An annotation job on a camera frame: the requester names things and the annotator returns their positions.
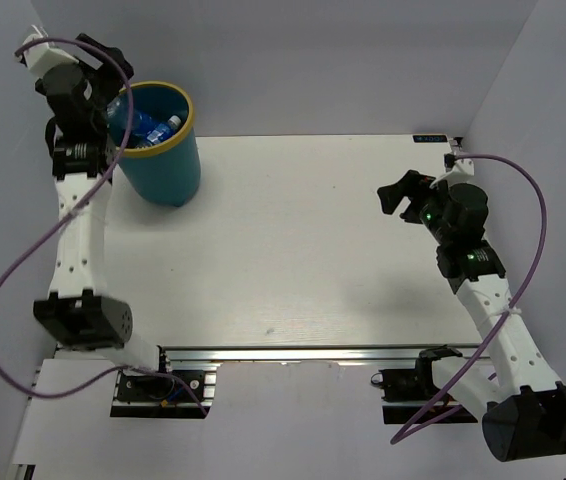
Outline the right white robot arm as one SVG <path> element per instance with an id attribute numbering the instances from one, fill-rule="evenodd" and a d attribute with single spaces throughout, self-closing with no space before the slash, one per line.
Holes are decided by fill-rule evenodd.
<path id="1" fill-rule="evenodd" d="M 469 183 L 449 184 L 417 171 L 378 189 L 381 209 L 424 226 L 437 242 L 441 275 L 469 313 L 496 378 L 485 377 L 460 351 L 433 347 L 415 362 L 416 390 L 429 399 L 450 395 L 479 420 L 501 462 L 566 454 L 566 385 L 549 366 L 512 302 L 506 270 L 485 237 L 488 197 Z"/>

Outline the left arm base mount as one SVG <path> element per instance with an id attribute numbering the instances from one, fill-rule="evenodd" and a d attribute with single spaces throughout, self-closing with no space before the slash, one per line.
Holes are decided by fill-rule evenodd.
<path id="1" fill-rule="evenodd" d="M 127 419 L 204 419 L 215 395 L 219 364 L 176 361 L 173 377 L 180 378 L 202 408 L 177 380 L 120 373 L 117 377 L 110 416 Z"/>

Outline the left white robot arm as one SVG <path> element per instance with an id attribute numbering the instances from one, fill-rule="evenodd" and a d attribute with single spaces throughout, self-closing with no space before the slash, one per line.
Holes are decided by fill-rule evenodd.
<path id="1" fill-rule="evenodd" d="M 174 374 L 160 365 L 160 347 L 134 332 L 131 308 L 108 293 L 105 273 L 105 216 L 117 154 L 105 109 L 133 69 L 119 50 L 86 35 L 79 41 L 108 54 L 112 65 L 94 69 L 45 41 L 40 30 L 28 39 L 34 45 L 23 62 L 53 112 L 45 138 L 62 223 L 49 292 L 35 301 L 34 316 L 67 349 L 143 368 L 140 387 L 151 398 L 165 398 Z"/>

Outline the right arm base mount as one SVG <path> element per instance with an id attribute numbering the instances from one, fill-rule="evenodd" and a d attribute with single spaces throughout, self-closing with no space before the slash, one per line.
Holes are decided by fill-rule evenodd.
<path id="1" fill-rule="evenodd" d="M 453 347 L 443 345 L 422 350 L 410 368 L 388 368 L 379 370 L 370 378 L 373 387 L 382 391 L 382 413 L 385 425 L 399 425 L 407 422 L 425 405 L 438 388 L 432 383 L 431 366 L 435 360 L 461 357 L 462 353 Z M 446 414 L 441 423 L 470 424 L 477 420 L 447 394 L 431 407 L 418 424 Z"/>

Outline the clear bottle blue label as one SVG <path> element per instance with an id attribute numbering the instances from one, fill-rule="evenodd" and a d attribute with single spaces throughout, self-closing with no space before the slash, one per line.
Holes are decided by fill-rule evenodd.
<path id="1" fill-rule="evenodd" d="M 128 124 L 129 102 L 126 95 L 115 98 L 107 107 L 107 119 L 111 130 L 125 131 Z M 132 110 L 131 136 L 143 137 L 155 126 L 154 119 L 134 108 Z"/>
<path id="2" fill-rule="evenodd" d="M 142 140 L 136 144 L 137 149 L 151 148 L 157 146 L 174 136 L 181 128 L 182 120 L 177 115 L 172 115 L 166 122 L 159 123 Z"/>

